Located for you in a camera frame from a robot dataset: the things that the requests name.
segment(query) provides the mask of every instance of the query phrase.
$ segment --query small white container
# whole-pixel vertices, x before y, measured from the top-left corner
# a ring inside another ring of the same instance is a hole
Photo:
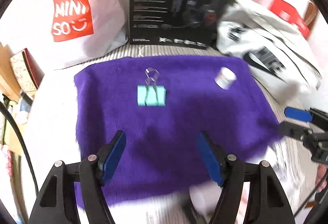
[[[226,67],[222,67],[219,74],[215,78],[217,85],[224,90],[228,90],[235,80],[237,80],[236,75]]]

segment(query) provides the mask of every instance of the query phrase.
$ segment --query red shopping bag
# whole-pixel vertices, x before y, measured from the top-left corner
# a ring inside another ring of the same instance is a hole
[[[62,42],[93,34],[92,15],[88,0],[54,0],[52,35]]]
[[[298,30],[302,33],[304,38],[309,36],[310,30],[304,23],[304,20],[300,17],[296,8],[288,4],[283,0],[273,0],[273,3],[269,10],[279,18],[287,21],[290,24],[296,25]]]

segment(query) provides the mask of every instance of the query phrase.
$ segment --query teal binder clip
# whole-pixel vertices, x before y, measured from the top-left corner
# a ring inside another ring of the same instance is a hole
[[[165,106],[166,90],[164,86],[157,86],[159,72],[154,68],[146,69],[146,85],[138,85],[139,106]]]

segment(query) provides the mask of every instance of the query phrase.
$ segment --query headset box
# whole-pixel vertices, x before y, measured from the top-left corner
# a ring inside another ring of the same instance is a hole
[[[228,0],[130,0],[130,43],[203,48]]]

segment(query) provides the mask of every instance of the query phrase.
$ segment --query white shopping bag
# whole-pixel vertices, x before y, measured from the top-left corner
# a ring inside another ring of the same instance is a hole
[[[13,0],[0,20],[0,40],[28,48],[43,70],[69,67],[126,43],[118,0]]]
[[[218,25],[216,46],[245,60],[279,103],[320,86],[318,63],[302,34],[252,0],[233,0]]]

